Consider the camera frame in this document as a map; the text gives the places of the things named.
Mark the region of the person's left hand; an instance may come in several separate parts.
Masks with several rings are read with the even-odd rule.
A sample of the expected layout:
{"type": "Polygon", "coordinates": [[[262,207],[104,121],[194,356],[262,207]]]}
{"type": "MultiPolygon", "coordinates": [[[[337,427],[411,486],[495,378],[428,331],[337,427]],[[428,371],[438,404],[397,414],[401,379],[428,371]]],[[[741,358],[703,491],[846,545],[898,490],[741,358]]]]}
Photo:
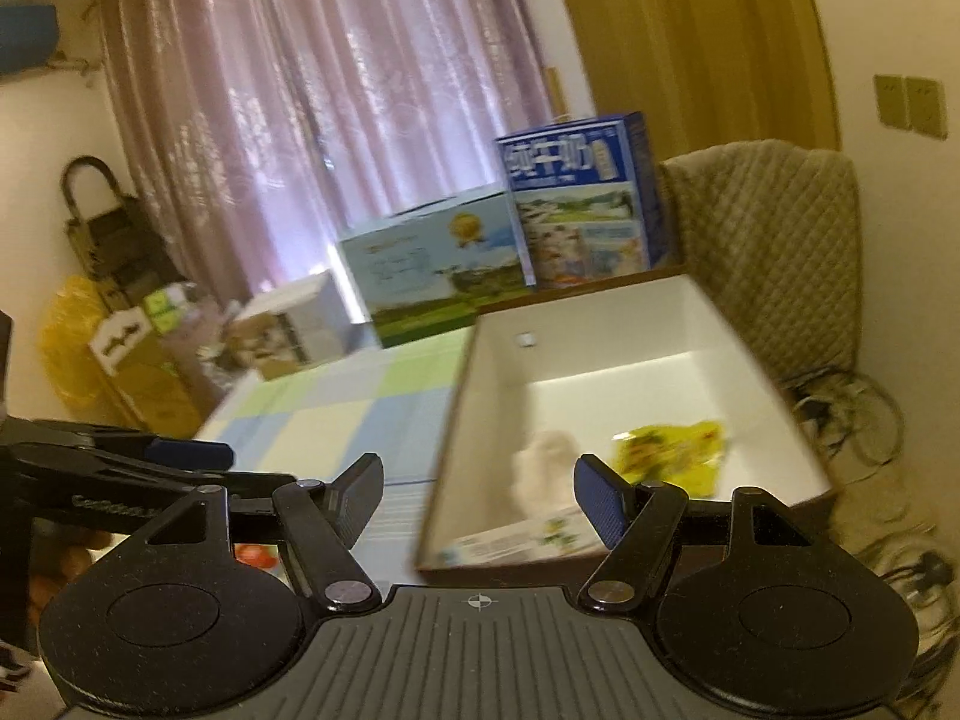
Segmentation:
{"type": "Polygon", "coordinates": [[[32,525],[29,560],[28,619],[39,622],[53,597],[94,562],[94,555],[107,550],[114,536],[110,533],[57,525],[38,518],[32,525]]]}

